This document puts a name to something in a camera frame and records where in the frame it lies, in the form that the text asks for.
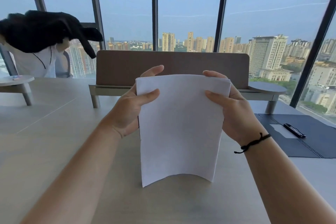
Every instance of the black drawstring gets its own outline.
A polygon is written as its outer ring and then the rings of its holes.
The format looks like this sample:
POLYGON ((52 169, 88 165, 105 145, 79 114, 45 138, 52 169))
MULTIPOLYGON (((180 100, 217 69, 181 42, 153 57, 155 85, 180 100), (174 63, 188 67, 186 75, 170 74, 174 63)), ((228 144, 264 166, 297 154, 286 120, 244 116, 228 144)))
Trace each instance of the black drawstring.
MULTIPOLYGON (((47 68, 45 67, 43 61, 42 61, 38 56, 36 56, 35 53, 32 52, 32 54, 33 54, 36 58, 38 58, 39 61, 41 61, 42 65, 44 66, 44 69, 47 69, 47 68)), ((50 62, 49 62, 49 65, 51 65, 51 57, 52 57, 52 55, 53 55, 53 54, 52 54, 51 46, 50 46, 50 62)))
POLYGON ((267 139, 267 138, 269 138, 269 137, 271 137, 270 134, 267 134, 266 136, 263 136, 263 133, 260 133, 260 139, 258 139, 258 140, 254 140, 254 141, 248 143, 247 145, 243 145, 242 147, 240 147, 240 148, 243 150, 242 152, 234 151, 234 153, 237 153, 237 154, 244 153, 245 151, 247 151, 247 150, 249 149, 249 147, 250 147, 251 145, 258 144, 258 143, 260 143, 261 141, 263 141, 263 140, 265 140, 265 139, 267 139))

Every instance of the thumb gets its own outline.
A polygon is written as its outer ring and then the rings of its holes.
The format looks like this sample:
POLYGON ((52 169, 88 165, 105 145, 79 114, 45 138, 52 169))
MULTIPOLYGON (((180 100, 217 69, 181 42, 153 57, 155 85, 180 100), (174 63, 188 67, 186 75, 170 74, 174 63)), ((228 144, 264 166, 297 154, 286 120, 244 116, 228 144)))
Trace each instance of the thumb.
POLYGON ((158 98, 159 95, 160 95, 160 90, 156 89, 149 93, 136 96, 134 98, 135 98, 136 103, 141 106, 141 105, 148 104, 154 101, 155 99, 158 98))
POLYGON ((214 102, 214 103, 216 103, 218 105, 221 105, 222 107, 225 107, 226 105, 228 105, 229 102, 230 102, 230 100, 231 100, 229 97, 226 97, 226 96, 223 96, 221 94, 217 94, 217 93, 211 92, 209 90, 205 91, 205 95, 212 102, 214 102))

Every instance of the white paper in folder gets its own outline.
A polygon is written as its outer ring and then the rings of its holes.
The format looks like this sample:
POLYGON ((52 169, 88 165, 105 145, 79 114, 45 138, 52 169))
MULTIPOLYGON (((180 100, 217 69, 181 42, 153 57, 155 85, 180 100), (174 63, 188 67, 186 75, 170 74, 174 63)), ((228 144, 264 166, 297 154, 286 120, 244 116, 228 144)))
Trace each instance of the white paper in folder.
POLYGON ((228 96, 230 86, 229 79, 190 74, 136 79, 138 95, 160 89, 139 114, 143 187, 177 174, 212 182, 224 117, 204 91, 228 96))

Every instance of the left arm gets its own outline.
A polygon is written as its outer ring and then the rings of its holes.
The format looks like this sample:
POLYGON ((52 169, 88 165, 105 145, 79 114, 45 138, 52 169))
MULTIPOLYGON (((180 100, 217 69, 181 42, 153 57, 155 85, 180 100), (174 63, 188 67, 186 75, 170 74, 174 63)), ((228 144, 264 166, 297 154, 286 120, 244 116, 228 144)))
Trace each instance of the left arm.
MULTIPOLYGON (((142 76, 154 76, 162 70, 163 66, 153 67, 142 76)), ((21 224, 89 224, 121 138, 138 128, 141 106, 159 94, 154 90, 137 96, 135 85, 124 94, 21 224)))

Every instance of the left hand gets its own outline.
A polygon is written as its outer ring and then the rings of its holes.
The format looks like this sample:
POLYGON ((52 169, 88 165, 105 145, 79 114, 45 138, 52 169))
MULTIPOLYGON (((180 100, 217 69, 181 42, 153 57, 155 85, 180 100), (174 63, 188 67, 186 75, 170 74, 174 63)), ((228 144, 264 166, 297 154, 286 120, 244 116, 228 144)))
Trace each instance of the left hand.
MULTIPOLYGON (((152 67, 141 75, 141 77, 155 76, 164 69, 163 65, 152 67)), ((141 106, 148 104, 159 96, 159 89, 153 90, 144 95, 137 96, 136 85, 122 95, 113 109, 102 119, 99 126, 112 129, 122 137, 129 135, 139 128, 138 115, 141 106)))

